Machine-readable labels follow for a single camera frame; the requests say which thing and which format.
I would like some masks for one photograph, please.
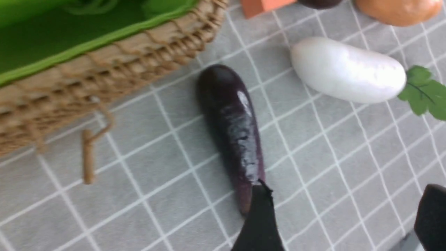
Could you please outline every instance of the wicker basket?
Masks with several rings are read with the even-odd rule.
[[[0,156],[32,142],[41,151],[46,134],[100,109],[109,126],[83,132],[90,183],[92,143],[113,125],[106,105],[195,58],[215,38],[227,1],[200,0],[180,18],[0,88]]]

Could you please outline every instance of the white eggplant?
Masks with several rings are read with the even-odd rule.
[[[291,60],[304,84],[346,101],[383,102],[396,97],[406,84],[404,67],[395,59],[328,38],[295,44]]]

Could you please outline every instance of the dark purple object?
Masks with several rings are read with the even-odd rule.
[[[243,215],[249,212],[252,186],[265,180],[256,116],[249,93],[235,71],[224,65],[205,69],[197,86],[198,101],[224,165],[235,186]]]
[[[299,0],[297,2],[309,8],[328,9],[340,4],[342,0]]]

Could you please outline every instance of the basket handle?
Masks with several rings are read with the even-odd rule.
[[[109,132],[115,125],[113,115],[105,108],[102,103],[98,103],[98,110],[105,116],[108,125],[102,128],[96,135],[91,130],[82,131],[83,142],[83,181],[84,184],[93,184],[95,180],[95,157],[93,143]]]

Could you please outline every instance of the green leaf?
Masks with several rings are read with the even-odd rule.
[[[421,66],[413,66],[407,77],[406,87],[398,98],[408,101],[418,116],[429,111],[436,119],[446,121],[446,86],[430,79],[432,74]]]
[[[428,68],[419,65],[412,66],[407,71],[407,81],[413,85],[423,85],[430,80],[432,73]]]

